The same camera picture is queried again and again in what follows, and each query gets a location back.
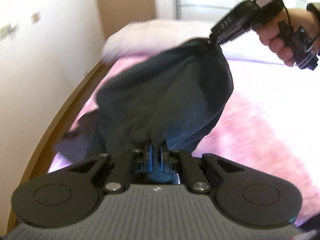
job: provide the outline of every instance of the closet door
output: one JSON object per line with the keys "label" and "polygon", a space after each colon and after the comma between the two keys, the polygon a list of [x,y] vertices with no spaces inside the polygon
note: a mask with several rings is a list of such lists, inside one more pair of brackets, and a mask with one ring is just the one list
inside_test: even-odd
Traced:
{"label": "closet door", "polygon": [[130,22],[156,18],[154,0],[98,0],[105,37]]}

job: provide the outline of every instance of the garment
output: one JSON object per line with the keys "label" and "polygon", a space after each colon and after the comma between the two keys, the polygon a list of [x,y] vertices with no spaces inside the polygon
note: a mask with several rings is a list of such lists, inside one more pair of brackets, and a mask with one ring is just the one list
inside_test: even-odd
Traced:
{"label": "garment", "polygon": [[[193,152],[218,122],[232,91],[221,48],[208,39],[193,39],[107,82],[97,93],[98,131],[93,136],[104,138],[112,157],[150,141],[156,166],[164,140],[169,149]],[[90,150],[97,148],[102,147],[89,144],[87,156],[97,154]]]}

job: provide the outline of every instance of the pink blanket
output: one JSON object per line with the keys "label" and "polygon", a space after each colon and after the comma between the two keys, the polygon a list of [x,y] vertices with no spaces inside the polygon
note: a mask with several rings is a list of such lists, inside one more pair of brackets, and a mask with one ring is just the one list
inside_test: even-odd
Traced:
{"label": "pink blanket", "polygon": [[[77,126],[77,120],[83,114],[98,107],[95,97],[103,84],[147,58],[136,56],[118,60],[84,105],[71,129]],[[303,206],[296,225],[320,212],[320,190],[314,185],[315,178],[310,176],[310,171],[301,161],[303,153],[301,158],[293,154],[263,118],[263,111],[259,106],[248,100],[243,93],[235,90],[217,126],[203,138],[193,155],[201,156],[203,153],[214,153],[293,183],[303,196]],[[70,164],[57,154],[49,172]]]}

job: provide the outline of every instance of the person's arm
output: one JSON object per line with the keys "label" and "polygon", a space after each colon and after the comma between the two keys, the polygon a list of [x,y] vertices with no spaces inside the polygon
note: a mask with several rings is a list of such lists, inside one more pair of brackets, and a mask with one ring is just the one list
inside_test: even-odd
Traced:
{"label": "person's arm", "polygon": [[[294,31],[298,30],[302,26],[311,38],[314,38],[320,31],[320,22],[317,17],[304,9],[289,9],[290,19]],[[283,10],[273,21],[266,24],[261,29],[257,30],[257,34],[260,37],[260,41],[269,46],[270,50],[278,55],[278,57],[284,61],[288,66],[293,66],[291,60],[293,56],[292,49],[284,46],[284,41],[277,38],[279,34],[278,23],[286,21],[288,23],[287,14]],[[320,38],[318,38],[314,45],[313,50],[315,52],[320,51]]]}

